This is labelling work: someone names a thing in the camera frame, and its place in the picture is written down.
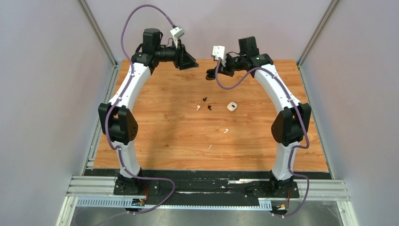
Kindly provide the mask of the black earbud charging case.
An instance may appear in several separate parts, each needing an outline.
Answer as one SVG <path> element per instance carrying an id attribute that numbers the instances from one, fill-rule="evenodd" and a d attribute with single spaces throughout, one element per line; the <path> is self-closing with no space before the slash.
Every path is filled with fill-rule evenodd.
<path id="1" fill-rule="evenodd" d="M 215 80 L 215 70 L 214 69 L 209 69 L 206 71 L 206 80 L 212 81 Z"/>

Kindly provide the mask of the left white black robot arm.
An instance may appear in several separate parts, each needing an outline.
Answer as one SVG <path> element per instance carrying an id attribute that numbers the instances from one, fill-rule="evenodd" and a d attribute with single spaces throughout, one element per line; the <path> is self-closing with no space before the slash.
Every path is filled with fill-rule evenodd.
<path id="1" fill-rule="evenodd" d="M 144 189 L 142 168 L 134 144 L 139 127 L 132 114 L 142 87 L 160 62 L 173 62 L 179 70 L 198 66 L 181 41 L 184 29 L 175 26 L 170 33 L 173 43 L 167 46 L 161 43 L 163 33 L 159 29 L 144 30 L 143 41 L 130 59 L 128 73 L 120 88 L 108 103 L 101 103 L 98 107 L 102 131 L 120 161 L 116 186 L 132 194 L 140 194 Z"/>

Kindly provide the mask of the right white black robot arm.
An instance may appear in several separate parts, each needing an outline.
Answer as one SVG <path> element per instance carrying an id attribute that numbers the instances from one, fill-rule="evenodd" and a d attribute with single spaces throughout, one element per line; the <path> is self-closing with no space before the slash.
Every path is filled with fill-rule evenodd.
<path id="1" fill-rule="evenodd" d="M 277 117 L 271 126 L 271 133 L 277 142 L 277 153 L 268 189 L 272 195 L 282 196 L 294 184 L 292 167 L 297 149 L 310 146 L 307 132 L 311 106 L 301 103 L 288 89 L 271 57 L 260 53 L 254 36 L 239 39 L 239 53 L 235 57 L 226 53 L 224 46 L 213 46 L 212 56 L 217 65 L 207 71 L 208 79 L 216 79 L 225 90 L 234 89 L 237 84 L 226 87 L 221 84 L 218 75 L 233 76 L 236 71 L 246 71 L 244 77 L 252 76 L 274 104 Z"/>

